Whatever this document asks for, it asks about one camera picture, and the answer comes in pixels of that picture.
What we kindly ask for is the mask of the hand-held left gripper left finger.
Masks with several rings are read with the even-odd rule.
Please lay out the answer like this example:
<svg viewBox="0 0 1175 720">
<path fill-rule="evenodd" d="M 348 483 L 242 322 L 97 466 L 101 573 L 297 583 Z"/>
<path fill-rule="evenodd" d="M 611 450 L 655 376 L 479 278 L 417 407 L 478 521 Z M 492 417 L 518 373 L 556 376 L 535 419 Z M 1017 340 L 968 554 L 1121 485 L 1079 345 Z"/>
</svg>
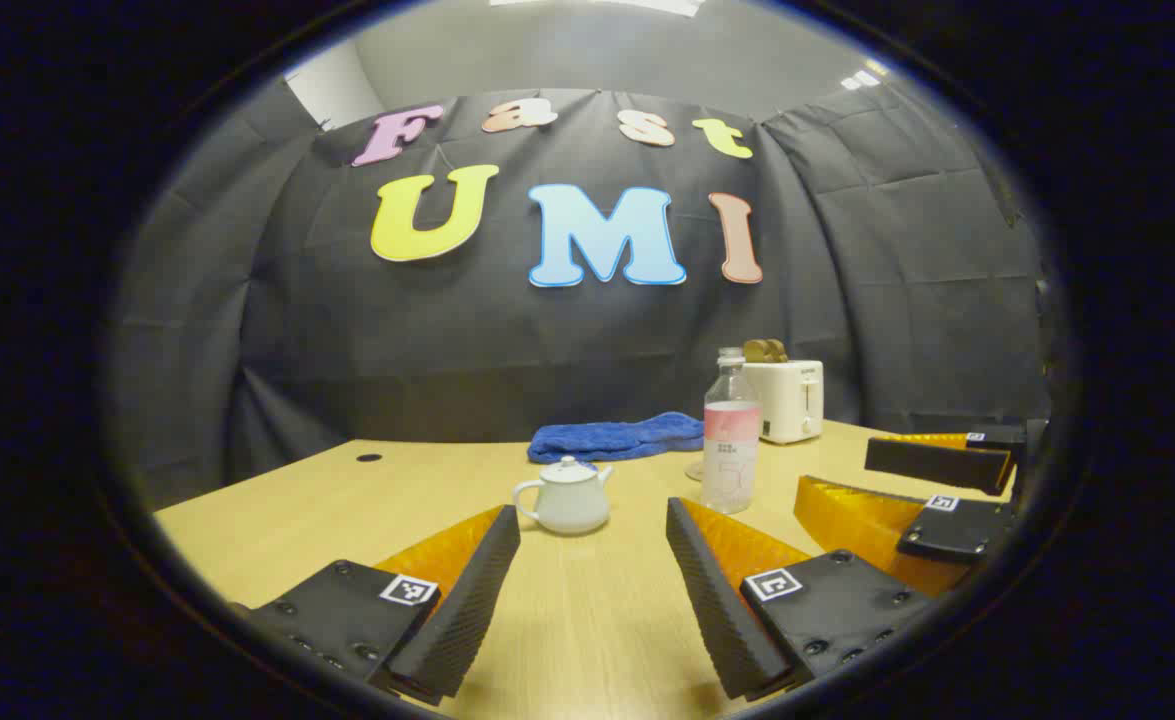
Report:
<svg viewBox="0 0 1175 720">
<path fill-rule="evenodd" d="M 231 611 L 314 664 L 427 705 L 456 697 L 521 544 L 505 503 L 375 565 L 336 559 L 258 607 Z"/>
</svg>

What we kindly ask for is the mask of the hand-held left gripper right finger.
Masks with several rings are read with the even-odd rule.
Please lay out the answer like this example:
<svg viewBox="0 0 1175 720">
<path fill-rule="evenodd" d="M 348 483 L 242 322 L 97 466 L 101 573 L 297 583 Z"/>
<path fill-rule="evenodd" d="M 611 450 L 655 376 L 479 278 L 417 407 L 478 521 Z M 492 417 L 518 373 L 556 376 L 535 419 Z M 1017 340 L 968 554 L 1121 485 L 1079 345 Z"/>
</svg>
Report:
<svg viewBox="0 0 1175 720">
<path fill-rule="evenodd" d="M 848 550 L 808 556 L 689 498 L 666 505 L 666 541 L 732 700 L 855 664 L 935 603 Z"/>
</svg>

